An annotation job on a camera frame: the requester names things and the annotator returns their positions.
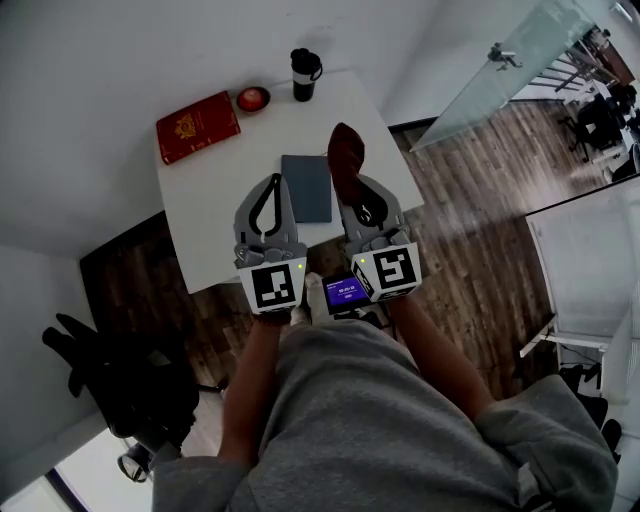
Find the gray notebook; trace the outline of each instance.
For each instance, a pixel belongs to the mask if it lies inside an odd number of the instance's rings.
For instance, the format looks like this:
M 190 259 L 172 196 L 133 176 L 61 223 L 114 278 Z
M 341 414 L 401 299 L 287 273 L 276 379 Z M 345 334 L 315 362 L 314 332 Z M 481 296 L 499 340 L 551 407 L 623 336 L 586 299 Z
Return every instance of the gray notebook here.
M 282 155 L 296 222 L 331 222 L 331 174 L 326 156 Z

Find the white desk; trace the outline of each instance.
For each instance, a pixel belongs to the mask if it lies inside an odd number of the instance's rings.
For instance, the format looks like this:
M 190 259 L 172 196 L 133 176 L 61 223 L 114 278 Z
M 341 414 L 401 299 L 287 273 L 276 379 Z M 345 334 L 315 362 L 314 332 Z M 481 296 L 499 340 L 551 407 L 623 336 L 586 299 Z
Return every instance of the white desk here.
M 596 94 L 601 94 L 604 99 L 611 98 L 611 93 L 609 92 L 609 89 L 607 89 L 607 86 L 605 84 L 598 80 L 589 80 L 582 87 L 580 87 L 580 89 L 578 89 L 575 94 L 569 96 L 564 101 L 564 104 L 567 105 L 572 101 L 575 101 L 577 103 L 592 101 Z M 628 121 L 630 117 L 631 116 L 624 116 L 625 121 Z M 604 150 L 601 155 L 591 160 L 592 164 L 595 165 L 609 158 L 617 158 L 631 151 L 631 148 L 636 142 L 636 136 L 628 126 L 622 128 L 620 130 L 620 134 L 622 135 L 622 141 L 620 142 L 620 144 Z
M 280 172 L 280 157 L 322 155 L 333 128 L 344 122 L 365 143 L 362 174 L 393 192 L 403 210 L 424 203 L 389 130 L 351 71 L 328 73 L 313 99 L 294 100 L 292 85 L 271 89 L 271 103 L 254 116 L 238 113 L 242 133 L 167 166 L 156 165 L 171 237 L 189 293 L 236 276 L 233 219 L 247 193 Z M 298 238 L 311 247 L 344 234 L 335 192 L 332 221 L 298 224 Z

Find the red book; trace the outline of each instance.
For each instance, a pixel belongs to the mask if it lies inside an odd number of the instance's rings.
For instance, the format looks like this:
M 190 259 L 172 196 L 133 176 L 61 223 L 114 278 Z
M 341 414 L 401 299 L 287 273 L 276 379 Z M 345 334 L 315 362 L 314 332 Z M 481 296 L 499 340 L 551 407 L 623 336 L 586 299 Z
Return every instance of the red book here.
M 160 154 L 169 165 L 240 133 L 227 91 L 178 110 L 156 123 Z

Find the black thermos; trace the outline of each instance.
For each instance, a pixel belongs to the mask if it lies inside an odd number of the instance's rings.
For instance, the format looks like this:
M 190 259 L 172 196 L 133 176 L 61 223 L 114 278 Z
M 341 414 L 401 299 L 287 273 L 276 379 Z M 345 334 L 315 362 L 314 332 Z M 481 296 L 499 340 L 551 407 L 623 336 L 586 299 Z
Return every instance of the black thermos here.
M 293 97 L 298 101 L 309 101 L 316 87 L 316 80 L 322 75 L 320 57 L 306 48 L 291 52 L 293 70 Z

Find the glass door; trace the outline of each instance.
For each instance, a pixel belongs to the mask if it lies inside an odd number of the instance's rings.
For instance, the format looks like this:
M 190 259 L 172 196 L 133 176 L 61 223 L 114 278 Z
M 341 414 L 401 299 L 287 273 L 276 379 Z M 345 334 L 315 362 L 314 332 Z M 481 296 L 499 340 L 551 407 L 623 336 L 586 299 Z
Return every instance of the glass door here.
M 595 23 L 575 0 L 542 0 L 411 148 L 473 128 L 502 108 Z

